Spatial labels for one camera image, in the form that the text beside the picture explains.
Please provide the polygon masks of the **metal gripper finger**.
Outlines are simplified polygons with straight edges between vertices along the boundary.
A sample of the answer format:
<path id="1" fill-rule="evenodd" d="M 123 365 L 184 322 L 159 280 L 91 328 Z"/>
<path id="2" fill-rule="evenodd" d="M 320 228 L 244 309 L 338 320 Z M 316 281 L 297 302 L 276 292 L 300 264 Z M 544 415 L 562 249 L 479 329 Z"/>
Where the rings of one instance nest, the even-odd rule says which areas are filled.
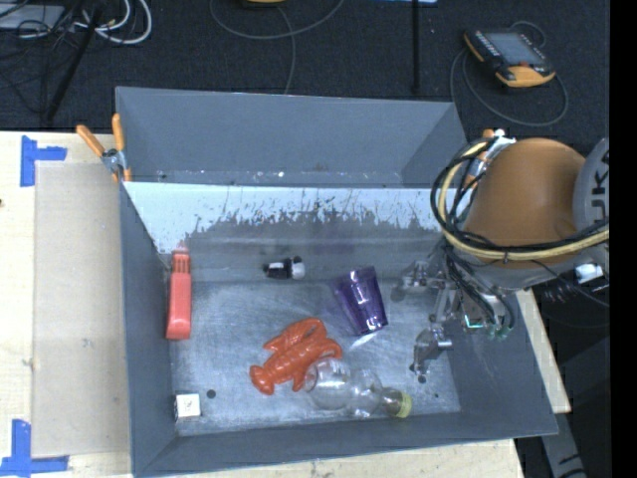
<path id="1" fill-rule="evenodd" d="M 402 291 L 442 289 L 444 286 L 444 273 L 439 266 L 428 261 L 414 261 L 400 275 L 399 288 Z"/>
<path id="2" fill-rule="evenodd" d="M 453 342 L 442 328 L 424 329 L 416 338 L 410 370 L 415 374 L 425 374 L 432 362 L 452 347 Z"/>

